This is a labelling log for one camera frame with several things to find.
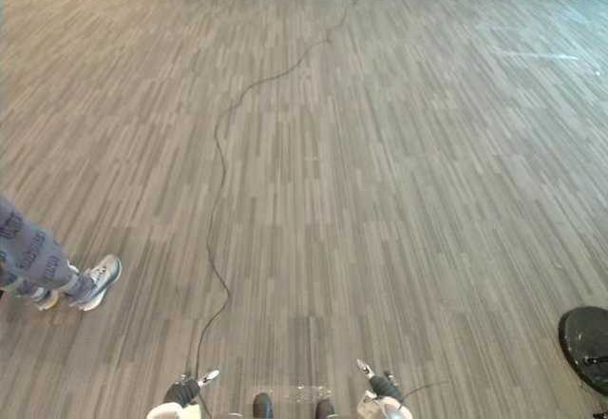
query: gray sneaker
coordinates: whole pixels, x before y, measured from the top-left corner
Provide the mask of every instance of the gray sneaker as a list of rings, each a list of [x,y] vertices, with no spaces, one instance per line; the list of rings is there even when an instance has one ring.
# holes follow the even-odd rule
[[[78,274],[78,269],[73,265],[69,265],[69,270]],[[50,310],[55,306],[57,301],[59,300],[59,293],[57,291],[52,291],[50,289],[38,288],[33,294],[26,295],[26,299],[29,303],[38,308],[41,312],[45,310]]]
[[[83,272],[84,276],[93,280],[93,290],[88,296],[78,300],[73,305],[83,312],[88,312],[99,306],[107,289],[118,280],[122,272],[123,265],[118,257],[113,255],[104,257],[95,267]]]

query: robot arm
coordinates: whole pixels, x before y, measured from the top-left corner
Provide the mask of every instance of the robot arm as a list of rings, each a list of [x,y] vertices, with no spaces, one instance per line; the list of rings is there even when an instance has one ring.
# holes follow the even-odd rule
[[[370,366],[357,359],[357,367],[365,374],[373,392],[366,390],[357,406],[359,415],[366,419],[413,419],[406,398],[390,373],[386,376],[373,372]]]
[[[192,401],[200,391],[219,375],[218,370],[209,371],[202,379],[184,373],[164,396],[164,403],[148,412],[146,419],[200,419],[200,406]]]

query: wire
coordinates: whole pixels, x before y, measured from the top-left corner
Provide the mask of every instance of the wire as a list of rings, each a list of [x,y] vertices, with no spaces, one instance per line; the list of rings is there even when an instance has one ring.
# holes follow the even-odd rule
[[[207,236],[205,239],[205,246],[206,246],[206,252],[207,252],[207,260],[209,262],[209,265],[211,266],[211,269],[214,273],[214,275],[216,276],[216,278],[218,279],[219,283],[221,284],[221,287],[223,288],[224,293],[226,294],[226,297],[224,298],[223,303],[221,304],[221,306],[218,308],[218,310],[213,314],[213,316],[211,316],[211,318],[207,321],[207,323],[205,324],[204,328],[202,329],[202,332],[200,333],[199,336],[199,344],[197,346],[197,358],[196,358],[196,364],[195,364],[195,376],[198,379],[199,378],[199,368],[200,368],[200,352],[202,350],[202,341],[205,337],[205,335],[207,334],[207,332],[209,331],[209,329],[211,328],[211,325],[216,321],[216,319],[218,319],[219,315],[226,309],[226,307],[228,307],[228,304],[230,303],[231,299],[232,299],[232,291],[230,290],[230,288],[228,287],[228,285],[226,284],[226,281],[224,279],[224,277],[221,275],[221,273],[218,270],[218,265],[216,264],[216,252],[213,248],[213,246],[211,245],[211,237],[213,236],[213,232],[214,232],[214,228],[215,228],[215,221],[216,221],[216,214],[218,212],[218,207],[219,207],[219,199],[221,197],[221,193],[223,191],[224,185],[226,184],[226,176],[227,176],[227,166],[226,166],[226,155],[224,153],[224,150],[221,146],[221,141],[219,140],[219,128],[222,124],[222,122],[224,120],[227,121],[227,128],[226,128],[226,132],[224,133],[224,137],[228,136],[228,130],[230,128],[230,121],[231,118],[234,116],[236,110],[240,107],[240,105],[243,103],[243,100],[245,99],[245,96],[247,95],[247,93],[249,93],[252,89],[254,89],[257,86],[261,86],[263,84],[272,82],[274,80],[278,80],[282,77],[285,77],[287,75],[289,75],[290,73],[292,73],[294,70],[296,70],[298,67],[300,67],[300,65],[304,62],[304,60],[306,59],[306,57],[309,55],[309,53],[323,45],[323,44],[330,44],[332,42],[332,33],[337,30],[337,29],[341,29],[342,27],[344,27],[344,24],[346,23],[346,20],[348,18],[348,14],[349,14],[349,10],[351,8],[354,8],[360,0],[352,0],[345,8],[344,11],[342,13],[342,17],[340,18],[340,20],[334,24],[333,26],[329,27],[326,29],[325,31],[325,37],[317,42],[314,42],[312,44],[310,44],[309,46],[307,46],[304,51],[302,52],[302,54],[300,55],[300,57],[297,59],[297,61],[295,63],[293,63],[291,66],[287,67],[285,70],[278,72],[275,75],[272,75],[270,77],[265,77],[263,79],[257,80],[251,84],[249,84],[248,86],[245,87],[245,89],[243,89],[240,93],[240,95],[238,96],[238,99],[235,103],[233,103],[232,105],[230,105],[227,109],[225,109],[223,112],[221,112],[218,116],[218,119],[216,121],[216,124],[214,126],[214,142],[216,144],[216,150],[219,153],[219,159],[220,159],[220,165],[221,165],[221,177],[219,179],[219,186],[218,186],[218,190],[216,191],[216,195],[214,197],[213,200],[213,204],[211,207],[211,216],[209,217],[209,224],[207,226]],[[190,364],[190,359],[188,358],[188,361],[186,363],[186,369],[188,370],[188,366]],[[209,410],[207,409],[207,406],[204,402],[204,399],[202,398],[202,395],[199,394],[199,399],[205,409],[205,412],[207,413],[207,415],[212,418],[213,416],[211,415],[211,413],[209,412]]]
[[[446,383],[445,381],[442,381],[440,383],[426,384],[425,386],[421,386],[420,388],[410,390],[408,393],[406,393],[406,396],[404,398],[407,400],[410,395],[413,395],[414,393],[416,393],[419,390],[424,390],[426,388],[434,388],[435,386],[441,386],[442,384],[445,384],[445,383]]]

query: shoelace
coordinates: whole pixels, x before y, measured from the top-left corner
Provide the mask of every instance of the shoelace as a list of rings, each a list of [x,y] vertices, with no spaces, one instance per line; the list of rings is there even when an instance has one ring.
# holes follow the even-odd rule
[[[105,270],[106,266],[100,265],[99,267],[96,267],[95,269],[91,270],[89,277],[93,280],[95,284],[97,284],[99,278],[101,278],[105,274]]]

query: person's leg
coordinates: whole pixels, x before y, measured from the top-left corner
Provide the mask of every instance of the person's leg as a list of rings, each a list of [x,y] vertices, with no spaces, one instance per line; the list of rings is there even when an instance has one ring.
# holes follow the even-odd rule
[[[52,234],[21,215],[4,196],[0,196],[0,264],[14,276],[65,294],[68,301],[86,311],[99,305],[122,270],[120,260],[109,256],[79,274]]]
[[[57,293],[36,286],[2,268],[0,268],[0,291],[24,297],[38,307],[39,310],[52,308],[59,298]]]

